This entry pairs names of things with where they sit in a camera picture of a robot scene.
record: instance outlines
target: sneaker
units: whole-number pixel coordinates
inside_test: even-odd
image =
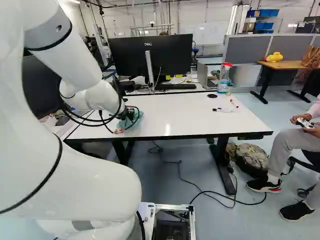
[[[268,181],[268,177],[251,180],[246,183],[246,186],[252,191],[258,193],[281,193],[281,180],[279,179],[278,184],[273,184]]]
[[[311,210],[303,201],[299,201],[296,204],[281,208],[279,214],[285,220],[293,222],[313,214],[314,211],[314,209]]]

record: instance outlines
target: hand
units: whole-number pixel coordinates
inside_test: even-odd
[[[295,116],[293,116],[293,117],[290,119],[290,122],[291,122],[292,124],[296,125],[298,118],[303,118],[303,119],[305,119],[305,120],[310,121],[311,118],[312,118],[312,116],[311,116],[309,113],[302,114],[302,115],[295,115]]]
[[[320,122],[315,122],[314,125],[320,125]],[[315,136],[316,138],[320,139],[320,127],[315,128],[302,128],[304,132]]]

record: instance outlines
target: dell monitor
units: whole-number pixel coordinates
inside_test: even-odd
[[[154,82],[166,75],[186,74],[191,68],[192,34],[110,38],[116,72],[120,76],[144,76],[149,83],[146,51],[150,51]]]
[[[25,56],[22,62],[22,85],[26,101],[38,118],[60,108],[59,84],[61,77],[34,55]]]

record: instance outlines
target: cubicle partition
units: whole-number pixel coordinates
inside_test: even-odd
[[[264,57],[280,52],[283,60],[302,60],[309,45],[320,47],[320,34],[241,34],[226,35],[223,62],[232,63],[230,78],[236,92],[247,92],[260,86],[261,65]],[[295,76],[281,76],[271,85],[278,90],[300,90],[302,86],[292,86]]]

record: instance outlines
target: game controller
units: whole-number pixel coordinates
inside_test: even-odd
[[[309,122],[308,120],[305,120],[302,117],[298,117],[296,119],[296,124],[300,125],[301,127],[305,128],[305,129],[314,129],[315,128],[313,122]]]

